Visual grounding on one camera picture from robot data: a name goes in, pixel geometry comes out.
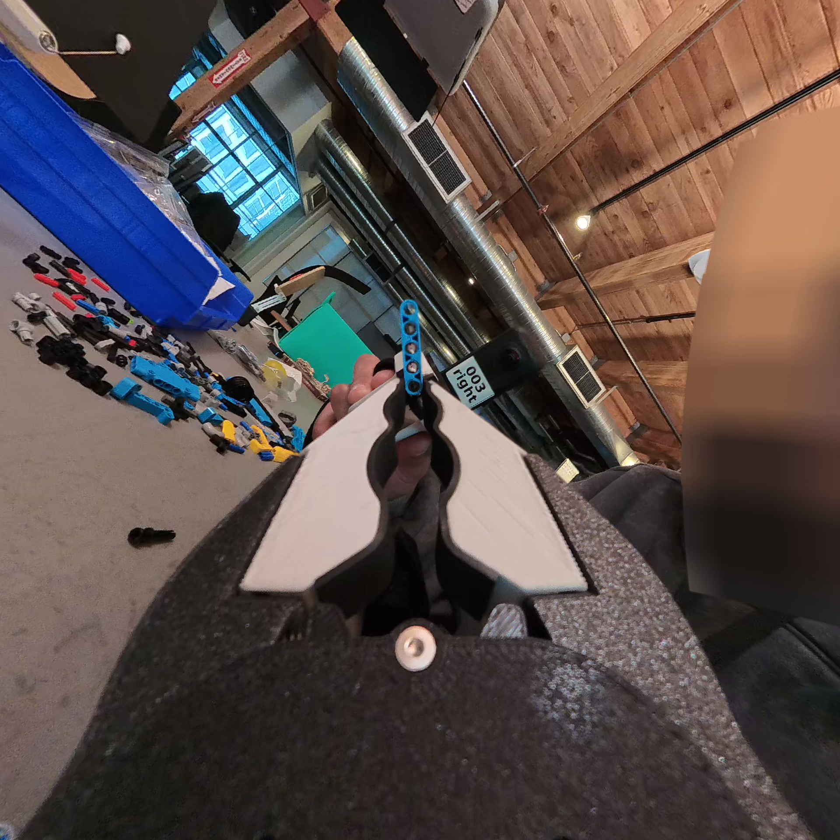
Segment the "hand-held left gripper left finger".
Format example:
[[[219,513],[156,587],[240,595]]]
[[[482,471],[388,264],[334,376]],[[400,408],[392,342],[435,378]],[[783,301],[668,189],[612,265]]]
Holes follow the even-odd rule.
[[[314,440],[239,588],[299,595],[361,570],[385,536],[385,484],[396,467],[403,380],[387,404],[368,404]]]

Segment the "blue five-hole beam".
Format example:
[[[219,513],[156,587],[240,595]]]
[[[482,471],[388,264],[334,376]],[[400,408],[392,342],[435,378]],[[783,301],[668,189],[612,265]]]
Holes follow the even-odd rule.
[[[415,397],[422,393],[427,375],[422,324],[415,300],[406,299],[402,302],[399,319],[404,387],[409,397]]]

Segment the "pile of small building pieces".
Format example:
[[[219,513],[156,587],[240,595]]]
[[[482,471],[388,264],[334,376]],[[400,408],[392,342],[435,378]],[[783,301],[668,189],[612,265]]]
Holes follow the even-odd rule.
[[[277,394],[244,405],[226,398],[228,377],[214,371],[190,341],[153,323],[110,286],[81,271],[78,259],[41,245],[21,259],[43,287],[15,290],[11,302],[22,318],[10,332],[34,350],[38,362],[63,373],[87,391],[129,405],[163,426],[199,424],[220,455],[253,452],[260,461],[282,463],[300,455],[305,434]]]

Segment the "grey desk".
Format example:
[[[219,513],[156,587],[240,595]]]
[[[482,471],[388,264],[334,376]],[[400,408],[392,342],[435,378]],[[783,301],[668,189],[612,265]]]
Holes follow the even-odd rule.
[[[33,282],[21,259],[61,243],[2,193],[1,816],[18,832],[66,768],[157,592],[277,466],[220,455],[198,423],[166,427],[38,362],[9,330]],[[131,529],[176,532],[135,549]]]

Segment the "white desk lamp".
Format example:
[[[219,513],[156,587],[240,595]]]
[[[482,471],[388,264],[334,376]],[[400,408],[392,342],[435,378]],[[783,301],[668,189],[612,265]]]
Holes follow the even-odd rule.
[[[38,56],[125,56],[132,50],[126,35],[117,33],[110,49],[60,49],[53,30],[25,1],[1,2],[2,29],[21,47]]]

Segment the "green plastic crate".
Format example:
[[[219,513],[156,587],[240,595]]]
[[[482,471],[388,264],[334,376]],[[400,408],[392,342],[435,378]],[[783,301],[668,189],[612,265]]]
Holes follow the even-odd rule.
[[[279,339],[279,351],[293,361],[304,360],[312,376],[333,387],[350,384],[354,365],[362,355],[373,354],[333,307],[334,293]]]

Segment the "white ventilation grille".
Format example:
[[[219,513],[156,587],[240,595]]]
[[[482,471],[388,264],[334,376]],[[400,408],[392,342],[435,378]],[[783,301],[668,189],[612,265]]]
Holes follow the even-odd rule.
[[[586,408],[597,405],[603,399],[606,387],[579,346],[567,348],[555,366]]]
[[[429,112],[402,132],[408,150],[441,199],[450,204],[471,186],[466,168],[453,152]]]

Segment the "yellow and white packet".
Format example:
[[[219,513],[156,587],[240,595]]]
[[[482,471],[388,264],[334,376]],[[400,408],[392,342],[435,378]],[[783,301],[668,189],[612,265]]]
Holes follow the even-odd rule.
[[[303,386],[302,373],[294,365],[278,358],[270,358],[260,366],[265,382],[270,390],[289,403],[298,400]]]

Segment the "clear bag of parts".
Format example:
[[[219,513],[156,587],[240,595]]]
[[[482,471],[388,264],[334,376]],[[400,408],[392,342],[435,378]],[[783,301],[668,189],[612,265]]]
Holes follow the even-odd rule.
[[[228,355],[235,357],[246,369],[252,371],[255,375],[263,375],[261,362],[253,354],[253,352],[239,342],[231,332],[211,329],[207,330],[206,334]]]

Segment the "black office chair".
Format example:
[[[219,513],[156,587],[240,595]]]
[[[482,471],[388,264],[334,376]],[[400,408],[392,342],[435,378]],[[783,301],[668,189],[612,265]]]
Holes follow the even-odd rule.
[[[222,192],[198,192],[185,202],[199,237],[229,267],[235,266],[235,252],[242,245],[241,220]]]

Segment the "person's grey hoodie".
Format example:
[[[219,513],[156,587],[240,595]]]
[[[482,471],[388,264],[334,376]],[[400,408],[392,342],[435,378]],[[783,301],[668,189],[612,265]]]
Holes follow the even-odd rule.
[[[745,739],[817,838],[839,838],[839,628],[691,593],[677,603]]]

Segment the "clear plastic bags bundle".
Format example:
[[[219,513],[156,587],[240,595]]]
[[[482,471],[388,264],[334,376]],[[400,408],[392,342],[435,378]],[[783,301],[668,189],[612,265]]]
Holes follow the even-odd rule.
[[[170,164],[166,159],[94,122],[85,119],[77,122],[170,221],[183,225],[192,222],[183,200],[169,180]]]

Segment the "black partition panel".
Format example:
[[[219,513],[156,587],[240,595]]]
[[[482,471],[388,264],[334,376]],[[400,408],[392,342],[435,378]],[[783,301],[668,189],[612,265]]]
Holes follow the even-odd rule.
[[[53,30],[59,48],[110,49],[117,33],[125,56],[64,56],[129,131],[144,142],[169,108],[169,93],[208,27],[215,1],[30,1]]]

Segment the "large metal ventilation duct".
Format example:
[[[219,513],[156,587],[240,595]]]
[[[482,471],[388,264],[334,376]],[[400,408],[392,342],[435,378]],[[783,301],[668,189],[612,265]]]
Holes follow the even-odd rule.
[[[542,315],[508,255],[464,196],[446,203],[432,177],[403,137],[410,115],[355,37],[338,54],[337,81],[375,138],[407,180],[471,276],[476,278],[509,327],[528,334],[544,362],[542,373],[609,466],[635,466],[639,459],[603,404],[585,406],[562,375],[569,352]]]

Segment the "slim metal duct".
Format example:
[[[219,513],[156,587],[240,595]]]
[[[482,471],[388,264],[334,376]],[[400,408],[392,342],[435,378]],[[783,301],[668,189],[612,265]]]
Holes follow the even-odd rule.
[[[333,201],[368,240],[396,285],[420,305],[445,348],[458,359],[478,349],[488,340],[486,332],[380,198],[369,173],[333,123],[321,121],[314,139],[318,172]]]

